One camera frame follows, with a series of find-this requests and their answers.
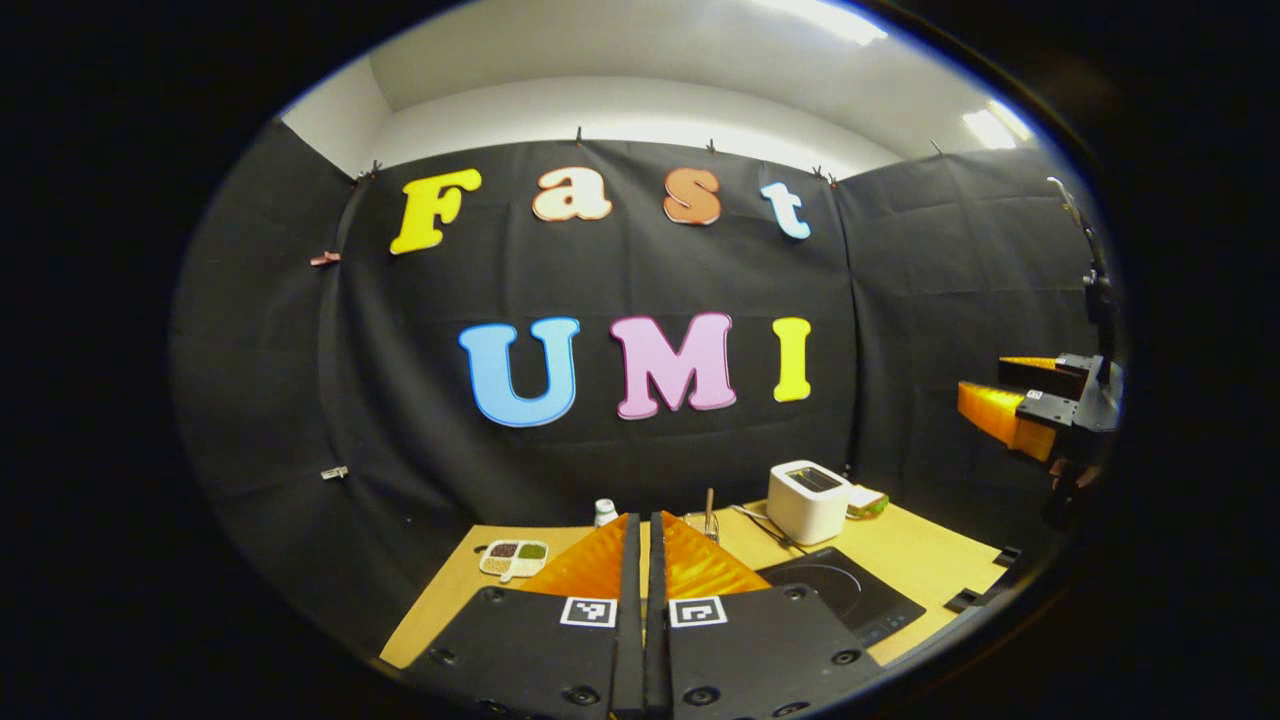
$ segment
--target ceiling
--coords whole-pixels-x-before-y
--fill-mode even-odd
[[[961,120],[991,99],[975,79],[883,22],[888,37],[865,46],[820,22],[767,0],[476,0],[392,38],[370,64],[393,111],[517,81],[630,76],[780,102],[905,159],[932,143],[983,147]]]

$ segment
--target black curtain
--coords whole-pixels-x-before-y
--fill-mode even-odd
[[[538,178],[586,167],[599,220],[538,219]],[[411,181],[475,168],[440,245],[392,255]],[[664,179],[710,170],[721,217],[671,222]],[[379,170],[360,190],[283,126],[229,174],[174,296],[173,393],[200,482],[280,592],[374,657],[474,523],[585,524],[623,511],[763,497],[768,469],[810,459],[992,544],[1039,532],[1043,473],[955,410],[1001,355],[1091,354],[1088,250],[1032,151],[938,156],[840,181],[687,147],[534,142]],[[799,196],[810,236],[760,188]],[[338,250],[342,260],[308,259]],[[858,322],[855,324],[855,310]],[[732,318],[723,409],[623,420],[613,320],[654,318],[675,348],[699,313]],[[549,424],[485,418],[458,333],[516,328],[512,387],[548,383],[530,324],[576,318],[576,400]],[[812,395],[778,402],[772,322],[812,324]],[[321,479],[344,465],[349,474]]]
[[[603,176],[613,204],[607,217],[535,217],[539,177],[563,167]],[[403,186],[468,168],[483,184],[463,193],[453,223],[438,223],[444,240],[392,255]],[[719,181],[722,211],[712,224],[677,224],[664,214],[664,181],[676,168]],[[782,232],[760,193],[774,182],[801,199],[812,231],[803,242]],[[727,365],[736,402],[699,411],[686,400],[673,413],[659,398],[657,415],[621,419],[623,355],[611,324],[652,316],[678,350],[700,313],[732,318]],[[536,397],[548,375],[529,331],[548,316],[581,324],[572,340],[572,407],[539,427],[489,420],[472,398],[458,334],[488,323],[513,327],[512,386]],[[772,323],[782,316],[812,324],[813,391],[794,402],[773,397],[780,350]],[[461,507],[477,521],[512,525],[586,524],[598,497],[621,511],[684,512],[700,506],[708,487],[721,502],[763,497],[776,464],[809,457],[841,469],[846,457],[855,328],[844,238],[828,183],[792,168],[666,145],[534,142],[384,169],[344,245],[332,320],[338,445],[352,480],[388,498],[389,532],[404,525],[407,509],[438,518]]]
[[[170,368],[188,456],[230,539],[294,607],[371,657],[433,569],[430,557],[416,575],[389,562],[383,503],[320,477],[339,464],[316,370],[335,266],[308,260],[334,247],[351,184],[288,127],[262,131],[191,240]]]
[[[936,155],[840,181],[859,322],[852,478],[974,539],[1041,546],[1048,475],[956,411],[1001,356],[1092,355],[1089,246],[1036,149]]]

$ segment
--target letter f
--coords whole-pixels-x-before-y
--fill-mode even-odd
[[[404,202],[401,233],[392,241],[392,255],[435,247],[444,240],[444,233],[435,229],[435,217],[439,215],[440,223],[445,225],[458,217],[458,210],[462,209],[458,187],[467,192],[480,187],[480,170],[470,168],[416,179],[404,186],[408,200]]]

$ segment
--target white wall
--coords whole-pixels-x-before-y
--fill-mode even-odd
[[[365,55],[311,88],[280,119],[316,152],[356,177],[371,167],[369,149],[390,117]]]
[[[837,178],[902,160],[860,135],[741,92],[652,78],[567,77],[483,87],[406,108],[383,124],[360,167],[571,140],[579,126],[586,140],[704,147],[714,138],[718,151],[803,170],[822,165]]]

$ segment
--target letter m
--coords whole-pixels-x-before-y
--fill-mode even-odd
[[[640,420],[658,414],[658,402],[649,393],[649,379],[658,387],[672,411],[680,410],[692,380],[689,405],[695,410],[728,407],[737,400],[728,384],[726,340],[733,320],[723,313],[703,313],[689,322],[680,352],[662,334],[653,318],[622,318],[609,334],[622,342],[627,397],[618,405],[623,420]]]

